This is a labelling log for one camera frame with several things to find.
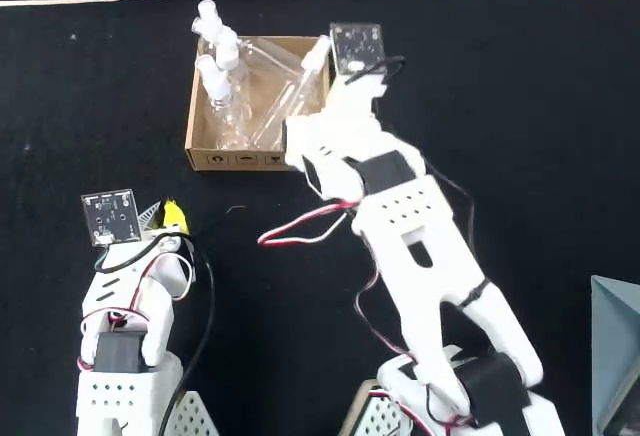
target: yellow tag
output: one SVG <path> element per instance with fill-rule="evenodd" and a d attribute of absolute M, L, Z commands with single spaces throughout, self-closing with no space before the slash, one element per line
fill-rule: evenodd
<path fill-rule="evenodd" d="M 189 234 L 187 218 L 184 216 L 184 212 L 174 200 L 170 199 L 164 203 L 164 221 L 162 225 L 166 228 L 172 224 L 180 225 L 180 230 L 185 234 Z"/>

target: gray triangular object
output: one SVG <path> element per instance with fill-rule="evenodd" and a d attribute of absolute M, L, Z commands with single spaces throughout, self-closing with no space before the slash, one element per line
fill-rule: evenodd
<path fill-rule="evenodd" d="M 640 286 L 591 278 L 591 410 L 593 436 L 620 385 L 640 357 Z"/>

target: red and white wire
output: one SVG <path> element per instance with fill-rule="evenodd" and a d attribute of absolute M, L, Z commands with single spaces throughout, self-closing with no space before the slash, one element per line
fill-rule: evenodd
<path fill-rule="evenodd" d="M 304 213 L 303 215 L 298 216 L 293 221 L 287 224 L 283 224 L 282 226 L 279 226 L 277 228 L 271 229 L 265 232 L 264 234 L 262 234 L 258 238 L 258 244 L 260 246 L 288 246 L 291 244 L 314 244 L 314 243 L 319 243 L 321 241 L 324 241 L 347 218 L 347 213 L 342 214 L 324 233 L 313 238 L 300 238 L 300 237 L 274 238 L 274 237 L 281 235 L 282 233 L 290 230 L 291 228 L 299 225 L 304 221 L 308 221 L 310 219 L 314 219 L 320 216 L 325 216 L 327 214 L 331 214 L 339 210 L 347 210 L 347 209 L 353 208 L 357 204 L 358 203 L 349 203 L 349 202 L 332 203 L 332 204 L 327 204 L 326 206 L 322 206 L 320 208 L 314 209 L 313 211 Z"/>
<path fill-rule="evenodd" d="M 380 331 L 378 331 L 371 324 L 371 322 L 369 321 L 369 318 L 367 318 L 367 316 L 364 314 L 364 311 L 360 307 L 360 297 L 364 293 L 369 291 L 371 288 L 373 288 L 376 285 L 376 283 L 378 282 L 378 280 L 380 279 L 380 270 L 378 269 L 378 263 L 374 260 L 373 264 L 375 264 L 375 273 L 373 274 L 373 276 L 371 277 L 369 282 L 360 291 L 358 291 L 356 293 L 356 297 L 353 300 L 353 309 L 356 311 L 358 316 L 360 316 L 360 318 L 366 323 L 366 325 L 369 327 L 369 330 L 373 333 L 373 335 L 376 338 L 378 338 L 380 341 L 382 341 L 382 343 L 387 348 L 389 348 L 391 351 L 393 351 L 396 354 L 406 354 L 406 355 L 410 356 L 411 359 L 413 359 L 413 357 L 408 353 L 408 351 L 406 351 L 405 349 L 401 348 L 397 344 L 394 344 L 393 342 L 391 342 L 391 340 L 389 338 L 387 338 L 384 334 L 382 334 Z"/>

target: circuit board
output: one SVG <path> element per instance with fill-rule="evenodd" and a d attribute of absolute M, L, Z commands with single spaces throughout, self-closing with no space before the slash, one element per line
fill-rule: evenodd
<path fill-rule="evenodd" d="M 140 241 L 138 210 L 130 189 L 82 196 L 82 206 L 94 246 Z"/>
<path fill-rule="evenodd" d="M 332 23 L 331 43 L 336 73 L 352 76 L 385 58 L 379 24 Z M 380 67 L 371 74 L 385 74 Z"/>

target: perforated white panel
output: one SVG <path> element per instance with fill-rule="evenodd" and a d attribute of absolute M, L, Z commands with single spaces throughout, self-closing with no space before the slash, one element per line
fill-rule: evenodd
<path fill-rule="evenodd" d="M 220 436 L 196 391 L 188 391 L 171 414 L 166 436 Z"/>
<path fill-rule="evenodd" d="M 388 398 L 373 397 L 360 418 L 353 436 L 399 436 L 400 425 L 410 425 L 409 418 Z"/>

